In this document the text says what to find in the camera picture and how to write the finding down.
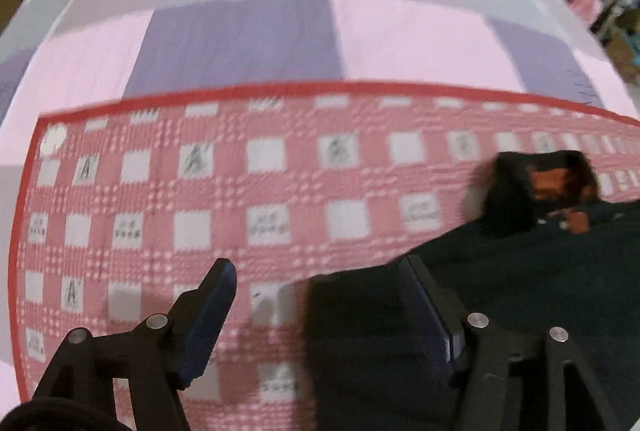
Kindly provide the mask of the dark navy padded coat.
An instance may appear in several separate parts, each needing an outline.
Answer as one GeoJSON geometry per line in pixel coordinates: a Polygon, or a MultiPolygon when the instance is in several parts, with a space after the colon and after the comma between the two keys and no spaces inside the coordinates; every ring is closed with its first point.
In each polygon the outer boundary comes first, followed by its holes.
{"type": "Polygon", "coordinates": [[[608,202],[578,151],[502,152],[475,177],[480,215],[392,261],[314,278],[305,347],[320,430],[457,430],[399,295],[422,259],[440,287],[503,328],[574,337],[619,430],[639,418],[639,205],[608,202]]]}

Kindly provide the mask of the red white checkered blanket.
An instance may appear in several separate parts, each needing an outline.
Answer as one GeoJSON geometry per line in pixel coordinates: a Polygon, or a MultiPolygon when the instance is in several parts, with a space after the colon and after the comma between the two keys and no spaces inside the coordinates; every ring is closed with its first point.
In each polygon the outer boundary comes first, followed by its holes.
{"type": "Polygon", "coordinates": [[[195,430],[303,430],[303,282],[378,265],[463,223],[500,151],[582,152],[601,195],[639,195],[639,125],[535,95],[406,85],[256,85],[41,118],[9,254],[18,391],[66,333],[120,333],[169,309],[219,258],[239,284],[195,430]]]}

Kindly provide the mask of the small printed cardboard box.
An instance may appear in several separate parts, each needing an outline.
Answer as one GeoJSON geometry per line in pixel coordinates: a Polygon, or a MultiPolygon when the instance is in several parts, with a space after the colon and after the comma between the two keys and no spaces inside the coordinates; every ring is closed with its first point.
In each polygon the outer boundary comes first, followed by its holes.
{"type": "Polygon", "coordinates": [[[613,31],[611,41],[606,44],[605,53],[624,82],[639,84],[639,56],[623,32],[613,31]]]}

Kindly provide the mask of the pink purple patchwork bed quilt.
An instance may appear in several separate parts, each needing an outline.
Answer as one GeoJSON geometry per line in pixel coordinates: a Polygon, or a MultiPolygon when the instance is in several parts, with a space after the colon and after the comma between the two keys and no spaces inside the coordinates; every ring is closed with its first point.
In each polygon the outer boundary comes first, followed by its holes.
{"type": "Polygon", "coordinates": [[[1,37],[1,168],[41,118],[256,85],[441,85],[638,119],[564,0],[25,0],[1,37]]]}

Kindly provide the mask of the pink plush bag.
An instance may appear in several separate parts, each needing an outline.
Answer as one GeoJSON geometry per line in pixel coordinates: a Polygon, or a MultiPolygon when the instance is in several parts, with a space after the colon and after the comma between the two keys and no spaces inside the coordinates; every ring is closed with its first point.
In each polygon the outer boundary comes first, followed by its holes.
{"type": "Polygon", "coordinates": [[[585,24],[591,27],[603,12],[601,0],[570,0],[570,9],[585,24]]]}

